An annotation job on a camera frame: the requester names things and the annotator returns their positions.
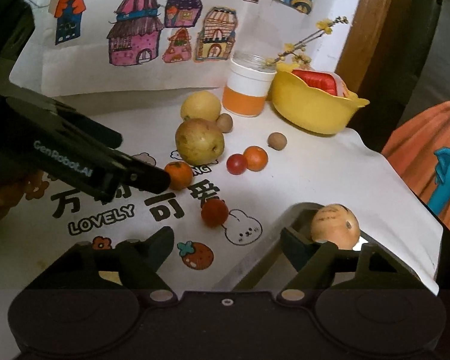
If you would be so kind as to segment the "red cherry tomato back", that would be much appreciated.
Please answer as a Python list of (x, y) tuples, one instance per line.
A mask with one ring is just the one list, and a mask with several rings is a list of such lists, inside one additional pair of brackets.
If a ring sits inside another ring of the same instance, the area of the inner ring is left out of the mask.
[(226, 161), (226, 169), (232, 175), (241, 175), (247, 168), (247, 159), (243, 154), (233, 154)]

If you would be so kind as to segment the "red cherry tomato front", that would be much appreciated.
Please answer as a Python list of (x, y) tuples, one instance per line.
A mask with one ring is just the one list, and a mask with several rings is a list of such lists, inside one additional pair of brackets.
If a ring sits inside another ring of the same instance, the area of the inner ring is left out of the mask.
[(223, 200), (210, 199), (201, 208), (201, 218), (209, 228), (223, 225), (228, 218), (229, 209)]

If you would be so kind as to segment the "wooden door frame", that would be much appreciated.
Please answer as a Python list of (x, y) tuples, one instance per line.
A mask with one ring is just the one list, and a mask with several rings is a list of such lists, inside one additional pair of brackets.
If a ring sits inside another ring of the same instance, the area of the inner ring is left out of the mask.
[(443, 0), (359, 0), (337, 73), (369, 100), (349, 122), (393, 128), (415, 89), (430, 51)]

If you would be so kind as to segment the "yellow plastic bowl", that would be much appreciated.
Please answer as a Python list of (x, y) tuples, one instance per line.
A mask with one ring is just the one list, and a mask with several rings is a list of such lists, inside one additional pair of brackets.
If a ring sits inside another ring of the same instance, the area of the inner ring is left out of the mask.
[(311, 133), (337, 134), (358, 110), (370, 104), (350, 89), (348, 97), (338, 97), (309, 87), (292, 74), (294, 69), (303, 70), (296, 64), (278, 63), (276, 67), (270, 90), (273, 107), (293, 125)]

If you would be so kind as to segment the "tan striped round fruit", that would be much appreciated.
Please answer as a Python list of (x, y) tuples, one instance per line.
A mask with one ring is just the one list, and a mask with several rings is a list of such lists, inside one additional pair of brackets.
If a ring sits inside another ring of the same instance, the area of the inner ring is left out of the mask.
[(352, 250), (360, 238), (355, 214), (341, 204), (320, 208), (311, 221), (310, 236), (314, 242), (332, 242), (340, 250)]

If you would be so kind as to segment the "white printed tablecloth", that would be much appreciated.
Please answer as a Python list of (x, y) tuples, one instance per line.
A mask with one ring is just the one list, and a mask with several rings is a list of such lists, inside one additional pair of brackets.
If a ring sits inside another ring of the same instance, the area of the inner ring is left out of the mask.
[[(268, 164), (260, 172), (231, 175), (221, 158), (200, 167), (193, 187), (178, 193), (121, 190), (111, 203), (102, 204), (53, 181), (41, 198), (22, 200), (0, 222), (0, 359), (18, 352), (7, 323), (11, 301), (72, 245), (96, 237), (113, 244), (144, 240), (169, 226), (176, 242), (211, 248), (214, 261), (195, 270), (172, 252), (160, 268), (161, 277), (177, 292), (213, 290), (297, 203), (348, 207), (364, 233), (401, 258), (429, 289), (438, 290), (441, 226), (381, 154), (368, 150), (351, 129), (329, 137), (311, 135), (266, 109), (255, 118), (235, 117), (225, 136), (225, 155), (265, 147), (274, 132), (286, 135), (288, 144), (268, 150)], [(210, 199), (223, 200), (229, 209), (226, 222), (216, 228), (201, 218)]]

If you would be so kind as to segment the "metal tray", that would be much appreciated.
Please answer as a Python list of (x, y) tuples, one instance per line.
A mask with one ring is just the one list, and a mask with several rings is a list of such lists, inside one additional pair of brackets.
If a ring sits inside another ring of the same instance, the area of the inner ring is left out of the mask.
[(321, 246), (311, 240), (311, 221), (320, 208), (315, 202), (290, 206), (212, 289), (273, 293), (282, 289)]

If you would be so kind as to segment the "small orange kumquat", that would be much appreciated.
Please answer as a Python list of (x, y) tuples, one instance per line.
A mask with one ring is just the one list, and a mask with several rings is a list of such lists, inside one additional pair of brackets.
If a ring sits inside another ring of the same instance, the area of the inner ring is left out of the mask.
[(247, 161), (247, 168), (252, 172), (260, 172), (268, 164), (268, 154), (259, 146), (248, 147), (243, 155)]
[(180, 191), (193, 182), (193, 170), (183, 161), (168, 163), (164, 170), (170, 175), (170, 189)]

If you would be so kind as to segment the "red cherry tomato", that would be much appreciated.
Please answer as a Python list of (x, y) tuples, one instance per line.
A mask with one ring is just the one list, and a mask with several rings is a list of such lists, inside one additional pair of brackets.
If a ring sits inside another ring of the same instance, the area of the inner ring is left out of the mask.
[(247, 159), (243, 154), (233, 154), (226, 161), (226, 169), (232, 175), (241, 175), (247, 168)]
[(210, 199), (201, 208), (201, 218), (209, 228), (223, 225), (228, 218), (229, 209), (223, 200)]

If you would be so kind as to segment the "red packaged item in bowl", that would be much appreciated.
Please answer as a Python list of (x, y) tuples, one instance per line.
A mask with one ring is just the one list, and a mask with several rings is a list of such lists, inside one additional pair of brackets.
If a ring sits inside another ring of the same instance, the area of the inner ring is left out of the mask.
[(336, 73), (294, 69), (292, 74), (311, 88), (320, 89), (333, 96), (345, 98), (349, 96), (345, 82)]

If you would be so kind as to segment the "yellow green pear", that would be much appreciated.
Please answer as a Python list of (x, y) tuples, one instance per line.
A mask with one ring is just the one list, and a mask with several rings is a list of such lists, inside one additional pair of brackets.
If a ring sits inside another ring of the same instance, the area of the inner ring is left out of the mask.
[(195, 118), (178, 126), (175, 145), (180, 157), (190, 165), (210, 164), (224, 152), (224, 134), (215, 122)]

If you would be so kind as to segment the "brown longan near lemon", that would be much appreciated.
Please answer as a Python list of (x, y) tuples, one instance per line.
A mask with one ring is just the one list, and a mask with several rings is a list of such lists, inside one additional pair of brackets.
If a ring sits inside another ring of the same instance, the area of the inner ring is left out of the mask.
[(229, 133), (233, 129), (233, 119), (232, 116), (226, 113), (222, 113), (216, 119), (216, 125), (222, 133)]

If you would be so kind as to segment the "yellow lemon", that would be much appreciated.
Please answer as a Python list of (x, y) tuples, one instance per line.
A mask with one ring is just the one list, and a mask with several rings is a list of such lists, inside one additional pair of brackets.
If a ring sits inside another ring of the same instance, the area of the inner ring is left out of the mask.
[(208, 91), (200, 91), (190, 94), (184, 100), (180, 116), (182, 120), (200, 118), (215, 122), (221, 110), (222, 105), (216, 95)]

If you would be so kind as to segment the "orange white jar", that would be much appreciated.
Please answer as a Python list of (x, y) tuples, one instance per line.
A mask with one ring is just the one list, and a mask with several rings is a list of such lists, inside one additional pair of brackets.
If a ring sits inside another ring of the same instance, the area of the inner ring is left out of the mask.
[(264, 109), (276, 74), (276, 62), (260, 55), (236, 51), (229, 64), (223, 107), (231, 113), (256, 117)]

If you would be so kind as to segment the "yellow flower twig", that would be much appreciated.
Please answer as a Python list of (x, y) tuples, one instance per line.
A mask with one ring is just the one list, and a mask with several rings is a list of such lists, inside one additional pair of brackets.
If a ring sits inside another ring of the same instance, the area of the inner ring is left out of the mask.
[(320, 39), (324, 35), (332, 34), (332, 29), (335, 25), (349, 23), (350, 22), (346, 16), (338, 16), (334, 19), (322, 19), (315, 24), (317, 30), (314, 31), (314, 33), (311, 33), (311, 35), (308, 35), (295, 43), (286, 43), (284, 45), (283, 51), (278, 53), (276, 57), (265, 59), (265, 65), (270, 67), (273, 64), (277, 64), (278, 62), (284, 62), (286, 60), (286, 57), (288, 57), (289, 55), (293, 55), (298, 60), (306, 63), (307, 59), (305, 58), (305, 50), (309, 43)]

